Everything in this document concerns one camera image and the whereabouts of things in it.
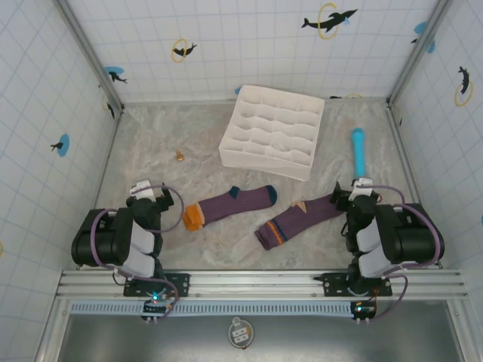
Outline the purple sock with striped cuff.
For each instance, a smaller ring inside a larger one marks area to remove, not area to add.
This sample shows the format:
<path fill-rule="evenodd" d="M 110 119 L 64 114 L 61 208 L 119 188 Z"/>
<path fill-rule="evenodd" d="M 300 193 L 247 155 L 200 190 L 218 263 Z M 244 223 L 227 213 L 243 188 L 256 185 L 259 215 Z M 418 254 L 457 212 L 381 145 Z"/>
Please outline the purple sock with striped cuff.
<path fill-rule="evenodd" d="M 331 195 L 296 201 L 283 213 L 267 220 L 254 234 L 265 250 L 271 250 L 314 225 L 342 214 L 343 212 L 331 203 Z"/>

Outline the purple sock with orange cuff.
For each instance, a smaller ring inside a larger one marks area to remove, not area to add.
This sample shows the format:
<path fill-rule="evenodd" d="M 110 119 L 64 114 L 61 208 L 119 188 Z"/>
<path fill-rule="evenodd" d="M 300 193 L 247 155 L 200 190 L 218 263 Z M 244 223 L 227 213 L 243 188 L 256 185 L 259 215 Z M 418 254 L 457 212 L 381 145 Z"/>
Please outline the purple sock with orange cuff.
<path fill-rule="evenodd" d="M 251 190 L 233 186 L 222 195 L 189 205 L 183 214 L 183 222 L 188 231 L 194 232 L 231 215 L 269 208 L 277 199 L 277 191 L 271 185 Z"/>

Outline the white fabric divided organizer box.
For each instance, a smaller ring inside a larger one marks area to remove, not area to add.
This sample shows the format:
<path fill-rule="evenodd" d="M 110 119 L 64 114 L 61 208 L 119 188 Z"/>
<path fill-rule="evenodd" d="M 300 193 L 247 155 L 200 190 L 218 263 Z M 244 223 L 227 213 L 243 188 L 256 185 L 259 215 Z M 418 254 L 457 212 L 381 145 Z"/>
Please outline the white fabric divided organizer box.
<path fill-rule="evenodd" d="M 324 108 L 317 97 L 242 86 L 220 141 L 222 164 L 309 181 Z"/>

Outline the light blue cylindrical tool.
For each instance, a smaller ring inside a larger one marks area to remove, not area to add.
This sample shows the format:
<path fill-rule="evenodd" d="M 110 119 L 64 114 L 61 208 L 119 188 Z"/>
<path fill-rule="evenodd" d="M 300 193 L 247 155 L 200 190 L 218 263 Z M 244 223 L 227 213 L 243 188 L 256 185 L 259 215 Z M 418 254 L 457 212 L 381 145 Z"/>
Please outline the light blue cylindrical tool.
<path fill-rule="evenodd" d="M 357 127 L 352 131 L 355 178 L 364 178 L 365 170 L 365 132 Z"/>

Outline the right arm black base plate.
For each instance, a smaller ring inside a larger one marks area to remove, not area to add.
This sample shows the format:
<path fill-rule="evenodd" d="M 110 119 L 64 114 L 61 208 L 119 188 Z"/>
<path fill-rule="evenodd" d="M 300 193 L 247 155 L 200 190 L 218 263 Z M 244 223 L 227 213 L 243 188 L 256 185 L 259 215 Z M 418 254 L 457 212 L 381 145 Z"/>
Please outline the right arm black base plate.
<path fill-rule="evenodd" d="M 348 273 L 324 273 L 313 278 L 320 281 L 325 296 L 371 298 L 375 296 L 392 296 L 389 281 L 380 278 L 354 277 Z"/>

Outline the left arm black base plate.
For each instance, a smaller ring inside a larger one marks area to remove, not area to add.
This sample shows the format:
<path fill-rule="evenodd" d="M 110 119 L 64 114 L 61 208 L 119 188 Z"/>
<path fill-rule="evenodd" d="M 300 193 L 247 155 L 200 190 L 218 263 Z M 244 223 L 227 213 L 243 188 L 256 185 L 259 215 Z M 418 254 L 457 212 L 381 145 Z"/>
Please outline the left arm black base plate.
<path fill-rule="evenodd" d="M 188 296 L 190 274 L 187 273 L 167 273 L 166 280 L 172 283 L 180 297 Z M 153 293 L 157 295 L 170 294 L 174 288 L 165 282 L 158 281 L 141 281 L 131 280 L 126 281 L 123 290 L 123 296 L 126 297 L 147 297 Z"/>

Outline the aluminium mounting rail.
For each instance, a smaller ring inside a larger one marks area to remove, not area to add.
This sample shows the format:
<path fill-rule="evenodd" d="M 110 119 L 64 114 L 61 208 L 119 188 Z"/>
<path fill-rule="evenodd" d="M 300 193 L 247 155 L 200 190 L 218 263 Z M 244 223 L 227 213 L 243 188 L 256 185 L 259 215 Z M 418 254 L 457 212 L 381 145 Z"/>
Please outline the aluminium mounting rail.
<path fill-rule="evenodd" d="M 185 300 L 344 300 L 329 296 L 329 286 L 314 278 L 316 270 L 227 270 L 188 271 L 189 281 L 178 288 Z M 458 270 L 413 269 L 404 273 L 408 280 L 405 301 L 466 299 L 468 293 Z M 89 269 L 64 271 L 56 296 L 64 299 L 123 299 L 123 287 L 110 271 Z"/>

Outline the aluminium frame post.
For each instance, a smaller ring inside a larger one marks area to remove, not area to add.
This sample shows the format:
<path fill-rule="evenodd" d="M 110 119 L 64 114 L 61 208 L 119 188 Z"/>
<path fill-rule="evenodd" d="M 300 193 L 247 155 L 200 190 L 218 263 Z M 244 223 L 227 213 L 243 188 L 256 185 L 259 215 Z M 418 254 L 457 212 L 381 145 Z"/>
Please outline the aluminium frame post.
<path fill-rule="evenodd" d="M 100 87 L 106 95 L 107 103 L 112 107 L 114 115 L 120 116 L 123 113 L 124 106 L 121 102 L 117 91 L 114 88 L 112 79 L 104 69 L 99 57 L 96 55 L 94 48 L 86 36 L 80 22 L 74 15 L 67 0 L 52 0 L 55 8 L 63 18 L 67 29 L 74 38 L 92 72 L 94 73 Z"/>
<path fill-rule="evenodd" d="M 392 89 L 391 94 L 386 99 L 387 105 L 390 109 L 398 102 L 402 92 L 416 71 L 418 64 L 422 60 L 424 54 L 427 52 L 429 46 L 432 44 L 432 41 L 435 39 L 435 34 L 437 33 L 453 3 L 454 0 L 437 1 L 431 16 L 426 22 L 426 28 L 417 39 L 415 48 L 403 67 L 403 70 L 398 77 L 397 82 L 395 83 L 395 87 Z"/>

